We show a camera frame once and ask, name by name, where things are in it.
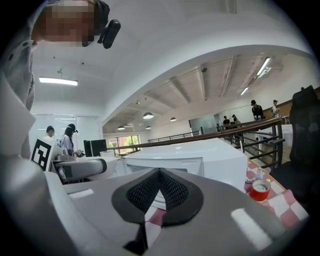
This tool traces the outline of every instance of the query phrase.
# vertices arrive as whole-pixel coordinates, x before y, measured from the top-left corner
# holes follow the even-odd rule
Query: black chair
[[[312,213],[320,199],[317,161],[320,157],[320,101],[311,85],[293,95],[290,122],[293,131],[290,161],[270,174]]]

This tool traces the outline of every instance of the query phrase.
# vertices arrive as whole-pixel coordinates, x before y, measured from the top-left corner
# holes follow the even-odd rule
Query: black shirt
[[[229,120],[229,119],[227,119],[227,120],[223,120],[223,124],[224,124],[224,125],[228,125],[228,124],[230,124],[230,120]]]
[[[261,119],[264,119],[264,111],[260,105],[256,105],[256,107],[252,107],[252,113],[258,119],[258,116],[261,116]]]

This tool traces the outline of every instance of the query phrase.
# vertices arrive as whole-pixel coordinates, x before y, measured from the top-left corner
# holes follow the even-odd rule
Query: black hair
[[[65,129],[64,134],[67,135],[70,138],[72,147],[74,147],[74,143],[72,141],[72,133],[75,132],[76,127],[75,127],[75,125],[73,123],[69,124],[68,126],[69,127],[67,127]]]
[[[55,129],[54,129],[51,125],[49,125],[49,126],[46,128],[46,133],[48,133],[48,132],[50,132],[50,131],[55,132]]]

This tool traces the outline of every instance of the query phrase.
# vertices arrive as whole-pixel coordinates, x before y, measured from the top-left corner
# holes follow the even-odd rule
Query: air vent
[[[251,86],[256,81],[256,79],[257,79],[256,77],[252,77],[248,82],[247,86]]]

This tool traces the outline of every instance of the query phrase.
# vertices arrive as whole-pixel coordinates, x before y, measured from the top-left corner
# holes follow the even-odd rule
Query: black mesh pad
[[[204,203],[204,195],[198,186],[164,168],[155,168],[117,188],[112,194],[112,205],[123,220],[142,225],[159,190],[167,211],[162,226],[188,222]]]

